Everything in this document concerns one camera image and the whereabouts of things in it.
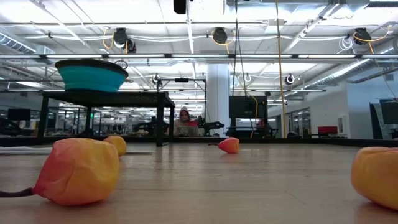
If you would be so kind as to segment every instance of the person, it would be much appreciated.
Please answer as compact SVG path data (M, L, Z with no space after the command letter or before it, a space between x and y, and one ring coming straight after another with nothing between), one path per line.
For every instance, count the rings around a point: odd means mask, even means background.
M186 107L180 110L180 117L174 121L174 136L197 136L198 128L189 126L191 117Z

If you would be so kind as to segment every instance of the desk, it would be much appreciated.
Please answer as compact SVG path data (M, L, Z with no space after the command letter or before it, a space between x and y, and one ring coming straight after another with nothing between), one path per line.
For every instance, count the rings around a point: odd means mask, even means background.
M91 112L94 107L154 107L157 108L156 146L163 146L163 117L164 108L170 108L169 137L173 138L174 131L174 102L165 92L116 92L107 93L100 91L65 91L43 93L42 109L38 138L44 137L49 112L49 99L60 100L75 105L87 107L86 129L90 128Z

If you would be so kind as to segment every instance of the table surface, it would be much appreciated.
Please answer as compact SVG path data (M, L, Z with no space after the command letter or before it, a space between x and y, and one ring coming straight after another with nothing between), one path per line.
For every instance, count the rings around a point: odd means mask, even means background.
M174 102L165 92L116 92L100 91L64 91L45 92L44 96L82 106L101 107L157 107L157 99L164 97L165 107L174 107Z
M350 184L356 147L242 144L225 154L206 144L129 144L106 201L62 207L38 196L0 198L0 223L390 224L398 212ZM0 156L0 189L35 184L46 156Z

